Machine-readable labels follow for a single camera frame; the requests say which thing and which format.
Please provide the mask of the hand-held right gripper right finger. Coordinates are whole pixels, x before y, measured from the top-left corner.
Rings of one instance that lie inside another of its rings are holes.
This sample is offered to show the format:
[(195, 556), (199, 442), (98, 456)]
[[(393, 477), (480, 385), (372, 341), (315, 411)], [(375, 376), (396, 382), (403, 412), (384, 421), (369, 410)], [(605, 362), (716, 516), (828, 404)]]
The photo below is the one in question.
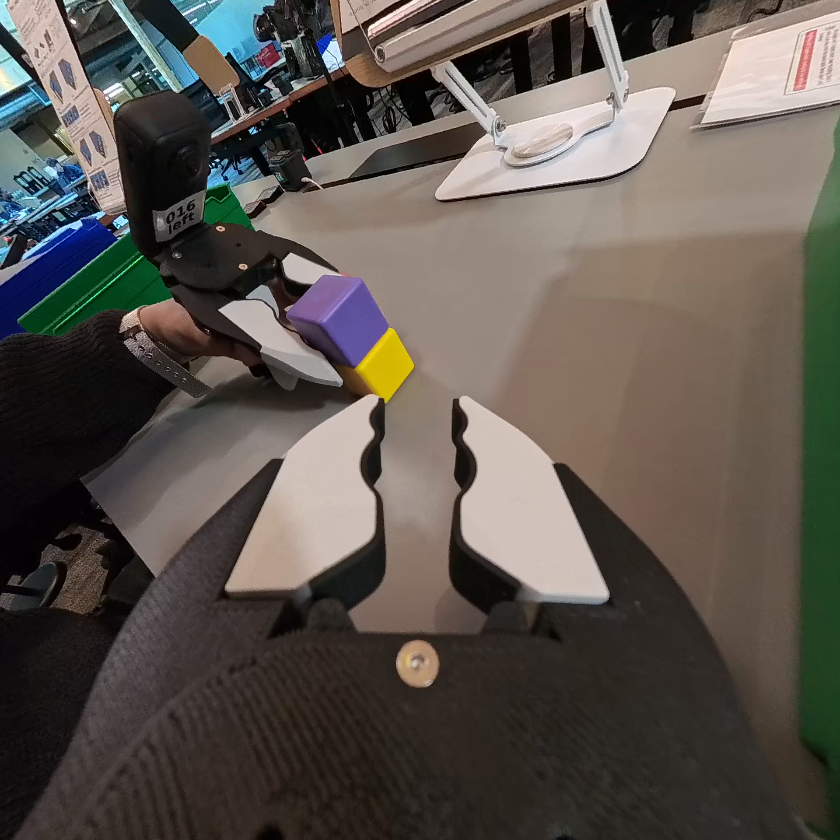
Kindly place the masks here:
[(449, 579), (484, 614), (503, 602), (603, 606), (610, 591), (557, 465), (473, 398), (452, 405)]

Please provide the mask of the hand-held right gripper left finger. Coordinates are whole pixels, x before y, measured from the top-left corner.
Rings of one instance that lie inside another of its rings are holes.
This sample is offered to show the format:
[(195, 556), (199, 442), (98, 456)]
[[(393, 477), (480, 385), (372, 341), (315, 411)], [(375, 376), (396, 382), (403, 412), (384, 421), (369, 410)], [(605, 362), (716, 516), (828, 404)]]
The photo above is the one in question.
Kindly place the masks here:
[(225, 584), (230, 598), (278, 595), (296, 606), (355, 607), (385, 574), (382, 472), (385, 403), (367, 395), (284, 455)]

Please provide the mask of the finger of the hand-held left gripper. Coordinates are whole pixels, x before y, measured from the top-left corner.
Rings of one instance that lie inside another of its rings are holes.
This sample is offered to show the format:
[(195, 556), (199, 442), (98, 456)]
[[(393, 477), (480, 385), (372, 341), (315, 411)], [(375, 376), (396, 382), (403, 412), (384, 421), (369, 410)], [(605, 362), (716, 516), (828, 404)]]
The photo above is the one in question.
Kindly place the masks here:
[(289, 253), (280, 262), (284, 282), (293, 287), (310, 288), (322, 277), (340, 275), (335, 268), (323, 266), (309, 258)]
[(280, 388), (292, 391), (300, 381), (341, 387), (341, 375), (292, 327), (281, 303), (268, 285), (261, 285), (246, 298), (224, 304), (219, 314), (256, 343), (260, 359)]

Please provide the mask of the purple cube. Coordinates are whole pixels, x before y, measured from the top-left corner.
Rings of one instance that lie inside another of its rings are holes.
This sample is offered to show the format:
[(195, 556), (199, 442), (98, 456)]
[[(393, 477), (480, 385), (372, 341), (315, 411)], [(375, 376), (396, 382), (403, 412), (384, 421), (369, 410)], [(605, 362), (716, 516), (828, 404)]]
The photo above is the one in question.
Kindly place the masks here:
[(358, 277), (322, 276), (287, 310), (291, 325), (330, 362), (360, 364), (389, 323)]

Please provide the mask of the yellow cube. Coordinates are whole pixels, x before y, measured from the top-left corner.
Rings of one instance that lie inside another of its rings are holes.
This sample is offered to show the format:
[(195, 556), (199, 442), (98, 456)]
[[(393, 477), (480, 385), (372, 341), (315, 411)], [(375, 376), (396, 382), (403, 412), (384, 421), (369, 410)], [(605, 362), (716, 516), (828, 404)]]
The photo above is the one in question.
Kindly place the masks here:
[(394, 328), (389, 328), (356, 366), (336, 364), (343, 386), (357, 396), (388, 403), (414, 370), (414, 362)]

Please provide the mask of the green plastic bin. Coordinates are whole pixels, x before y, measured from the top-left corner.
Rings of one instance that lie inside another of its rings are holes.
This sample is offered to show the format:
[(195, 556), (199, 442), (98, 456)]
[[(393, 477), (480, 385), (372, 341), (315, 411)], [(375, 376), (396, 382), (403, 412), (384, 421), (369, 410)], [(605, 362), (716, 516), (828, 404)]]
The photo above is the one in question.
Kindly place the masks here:
[(94, 314), (131, 311), (170, 298), (159, 270), (141, 255), (131, 236), (117, 239), (19, 318), (22, 333), (61, 335)]
[(839, 128), (805, 237), (800, 736), (839, 831)]

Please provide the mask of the person's left forearm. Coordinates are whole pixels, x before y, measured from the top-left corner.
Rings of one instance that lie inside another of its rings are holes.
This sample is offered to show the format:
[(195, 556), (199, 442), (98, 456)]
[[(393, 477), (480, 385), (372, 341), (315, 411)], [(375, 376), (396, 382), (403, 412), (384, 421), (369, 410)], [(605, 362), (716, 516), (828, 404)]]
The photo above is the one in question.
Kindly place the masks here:
[(2, 575), (47, 500), (115, 456), (175, 387), (125, 345), (121, 310), (1, 343)]

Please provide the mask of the black desk mat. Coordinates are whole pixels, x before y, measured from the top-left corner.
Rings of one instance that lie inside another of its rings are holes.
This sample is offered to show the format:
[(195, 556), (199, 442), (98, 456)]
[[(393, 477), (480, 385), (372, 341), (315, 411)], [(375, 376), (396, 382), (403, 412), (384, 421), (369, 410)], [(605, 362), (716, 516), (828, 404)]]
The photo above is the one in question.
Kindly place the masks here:
[(472, 134), (434, 134), (373, 152), (348, 178), (349, 182), (406, 172), (462, 158), (474, 145)]

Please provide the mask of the person's left hand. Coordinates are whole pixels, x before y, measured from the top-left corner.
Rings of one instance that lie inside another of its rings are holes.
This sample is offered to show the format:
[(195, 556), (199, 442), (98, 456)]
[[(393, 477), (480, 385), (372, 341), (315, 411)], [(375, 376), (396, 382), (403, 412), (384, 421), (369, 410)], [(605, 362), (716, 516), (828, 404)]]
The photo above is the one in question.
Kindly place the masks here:
[(259, 354), (248, 346), (200, 329), (189, 312), (173, 299), (141, 308), (138, 317), (142, 330), (177, 360), (228, 358), (249, 369), (263, 364)]

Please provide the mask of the black charger box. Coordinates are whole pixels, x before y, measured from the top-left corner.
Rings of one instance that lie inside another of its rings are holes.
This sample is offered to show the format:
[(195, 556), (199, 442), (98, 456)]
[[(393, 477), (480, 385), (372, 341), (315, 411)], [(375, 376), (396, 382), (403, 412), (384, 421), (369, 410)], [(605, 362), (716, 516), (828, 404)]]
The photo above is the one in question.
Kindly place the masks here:
[(301, 192), (310, 186), (312, 174), (302, 152), (280, 150), (268, 159), (271, 174), (287, 192)]

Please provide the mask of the blue storage bin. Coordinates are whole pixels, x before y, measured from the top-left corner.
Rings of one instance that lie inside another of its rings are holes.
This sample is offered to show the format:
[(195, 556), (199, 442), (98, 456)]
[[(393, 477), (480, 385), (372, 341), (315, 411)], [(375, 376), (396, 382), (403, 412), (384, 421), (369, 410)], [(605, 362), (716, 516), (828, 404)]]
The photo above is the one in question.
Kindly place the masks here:
[(88, 217), (58, 229), (15, 266), (2, 269), (2, 339), (21, 333), (19, 318), (117, 241), (112, 231)]

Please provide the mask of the wooden top office table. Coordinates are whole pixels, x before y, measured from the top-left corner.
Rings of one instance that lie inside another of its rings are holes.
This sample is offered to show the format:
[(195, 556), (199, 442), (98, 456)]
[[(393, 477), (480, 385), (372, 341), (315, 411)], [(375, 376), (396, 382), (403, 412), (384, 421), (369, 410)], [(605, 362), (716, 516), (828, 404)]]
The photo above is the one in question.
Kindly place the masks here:
[(211, 135), (212, 145), (220, 144), (234, 138), (260, 123), (277, 116), (279, 113), (286, 112), (292, 104), (305, 99), (327, 86), (328, 81), (325, 77), (319, 77), (306, 82), (296, 82), (296, 85), (293, 86), (289, 94), (275, 98), (265, 107), (247, 112), (241, 119), (235, 122), (227, 122), (225, 125), (215, 129)]

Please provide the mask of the document stand with white base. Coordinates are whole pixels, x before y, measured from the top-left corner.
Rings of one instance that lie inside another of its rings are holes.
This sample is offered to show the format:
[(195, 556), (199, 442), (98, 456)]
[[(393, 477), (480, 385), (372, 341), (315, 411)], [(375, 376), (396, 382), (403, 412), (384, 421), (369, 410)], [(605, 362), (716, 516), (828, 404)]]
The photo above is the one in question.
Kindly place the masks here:
[(232, 123), (244, 116), (244, 107), (239, 100), (237, 71), (215, 46), (214, 42), (199, 34), (190, 24), (185, 45), (179, 50), (185, 63), (196, 73), (205, 86), (220, 101)]
[(108, 215), (125, 210), (112, 119), (107, 117), (77, 51), (64, 4), (9, 1), (21, 46), (75, 151), (94, 202)]
[[(345, 68), (382, 88), (429, 70), (483, 130), (436, 190), (441, 203), (598, 182), (646, 156), (676, 91), (631, 92), (607, 2), (331, 2)], [(605, 99), (523, 122), (505, 120), (455, 58), (584, 9), (609, 82)]]

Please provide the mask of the black office chair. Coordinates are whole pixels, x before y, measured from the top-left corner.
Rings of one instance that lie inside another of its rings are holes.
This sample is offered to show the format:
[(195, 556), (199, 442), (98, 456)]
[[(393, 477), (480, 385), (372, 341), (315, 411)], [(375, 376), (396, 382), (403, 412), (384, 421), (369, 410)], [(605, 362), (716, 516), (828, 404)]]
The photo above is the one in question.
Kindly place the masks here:
[(55, 608), (81, 615), (128, 615), (154, 580), (129, 541), (108, 518), (73, 523), (38, 536), (2, 573), (2, 608), (26, 613)]

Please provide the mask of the person's dark clothed body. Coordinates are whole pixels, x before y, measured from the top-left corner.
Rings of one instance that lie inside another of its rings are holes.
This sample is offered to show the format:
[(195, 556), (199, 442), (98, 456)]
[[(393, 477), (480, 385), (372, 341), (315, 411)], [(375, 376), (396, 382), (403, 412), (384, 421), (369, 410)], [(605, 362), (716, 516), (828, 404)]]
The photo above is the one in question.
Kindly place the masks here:
[(1, 611), (1, 838), (12, 838), (67, 751), (126, 615)]

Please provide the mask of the laminated paper sheet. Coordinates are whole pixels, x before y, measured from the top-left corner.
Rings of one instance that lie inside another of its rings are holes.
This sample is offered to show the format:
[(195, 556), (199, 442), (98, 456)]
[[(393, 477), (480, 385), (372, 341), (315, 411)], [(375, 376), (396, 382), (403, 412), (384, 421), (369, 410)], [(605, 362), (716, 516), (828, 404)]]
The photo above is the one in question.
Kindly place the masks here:
[(730, 39), (693, 130), (789, 116), (839, 102), (839, 13), (742, 27)]

